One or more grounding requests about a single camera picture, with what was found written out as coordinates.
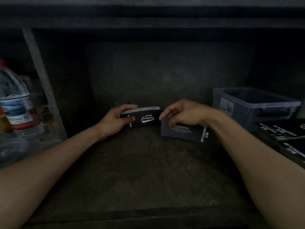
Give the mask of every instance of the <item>bottle label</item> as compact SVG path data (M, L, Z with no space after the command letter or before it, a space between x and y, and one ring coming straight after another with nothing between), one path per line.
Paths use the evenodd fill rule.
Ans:
M29 96L14 100L0 100L13 130L21 130L40 124L36 109L33 107Z

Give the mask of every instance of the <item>water bottle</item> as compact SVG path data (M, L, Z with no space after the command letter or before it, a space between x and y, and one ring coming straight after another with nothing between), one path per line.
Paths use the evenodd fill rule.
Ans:
M0 59L0 106L18 137L30 139L44 132L43 125L21 79Z

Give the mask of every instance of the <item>person's right arm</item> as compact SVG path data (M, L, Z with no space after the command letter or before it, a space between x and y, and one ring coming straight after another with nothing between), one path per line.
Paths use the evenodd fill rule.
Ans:
M235 162L250 196L274 228L305 228L305 170L271 149L222 111L179 100L160 115L170 125L211 127Z

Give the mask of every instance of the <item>plastic bin rim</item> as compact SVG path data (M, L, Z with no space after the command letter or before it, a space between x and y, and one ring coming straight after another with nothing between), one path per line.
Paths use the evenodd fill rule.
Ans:
M250 104L246 101L243 101L241 99L238 99L234 96L231 96L231 95L223 92L224 90L230 90L230 89L236 89L236 88L238 88L238 89L247 88L247 89L252 89L252 90L259 91L259 92L262 92L262 93L265 93L265 94L269 94L269 95L271 94L273 96L277 96L277 97L287 99L287 102ZM289 97L286 97L286 96L277 95L277 94L274 94L272 92L266 92L266 91L263 91L263 90L260 90L260 89L251 88L251 87L214 88L213 93L220 94L223 97L227 97L229 100L235 101L236 103L241 104L241 105L243 105L245 107L248 107L248 108L293 107L293 106L300 106L302 104L302 102L299 101L299 100L289 98Z

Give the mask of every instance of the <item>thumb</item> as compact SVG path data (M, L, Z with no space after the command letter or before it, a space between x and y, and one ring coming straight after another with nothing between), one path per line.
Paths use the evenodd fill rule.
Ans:
M121 119L124 122L124 124L128 124L128 123L131 123L131 122L135 121L135 117L124 117L124 118L121 118Z
M170 118L168 123L171 127L174 126L176 123L182 123L181 122L181 113L178 113L177 115L174 115L172 118Z

